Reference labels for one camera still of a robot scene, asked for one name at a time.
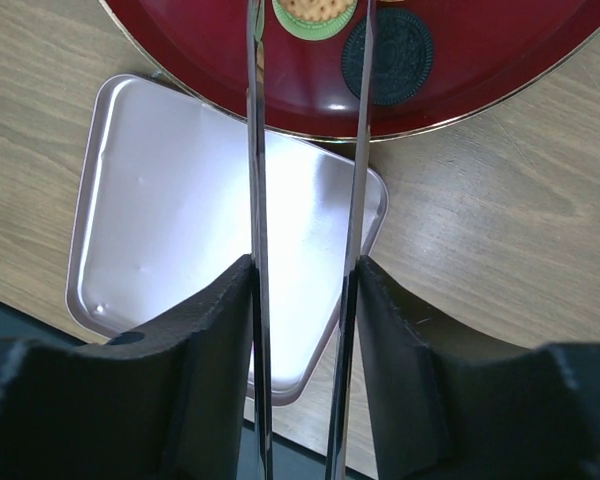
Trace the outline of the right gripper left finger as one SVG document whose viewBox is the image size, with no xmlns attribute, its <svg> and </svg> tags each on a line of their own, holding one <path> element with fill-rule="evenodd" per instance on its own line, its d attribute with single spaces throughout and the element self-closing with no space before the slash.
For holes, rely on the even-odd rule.
<svg viewBox="0 0 600 480">
<path fill-rule="evenodd" d="M 254 267 L 104 345 L 0 339 L 0 479 L 232 479 Z"/>
</svg>

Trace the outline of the metal tongs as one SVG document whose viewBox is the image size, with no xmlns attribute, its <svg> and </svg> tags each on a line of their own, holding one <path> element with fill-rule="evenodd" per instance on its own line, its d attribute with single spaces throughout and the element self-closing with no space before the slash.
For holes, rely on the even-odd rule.
<svg viewBox="0 0 600 480">
<path fill-rule="evenodd" d="M 368 170 L 370 108 L 363 100 L 353 181 L 352 211 L 318 202 L 317 169 L 330 159 L 324 149 L 264 128 L 264 27 L 269 1 L 250 1 L 246 13 L 247 126 L 251 257 L 255 265 L 251 392 L 257 476 L 273 476 L 275 404 L 290 406 L 317 373 L 332 330 L 337 332 L 325 476 L 346 476 L 346 441 L 355 305 L 356 264 L 361 254 L 362 192 Z"/>
</svg>

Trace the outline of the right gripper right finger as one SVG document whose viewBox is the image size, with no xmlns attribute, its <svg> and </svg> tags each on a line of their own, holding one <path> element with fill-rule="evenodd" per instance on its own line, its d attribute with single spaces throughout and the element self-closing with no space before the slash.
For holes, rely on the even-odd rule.
<svg viewBox="0 0 600 480">
<path fill-rule="evenodd" d="M 600 343 L 504 342 L 368 257 L 357 315 L 380 478 L 600 479 Z"/>
</svg>

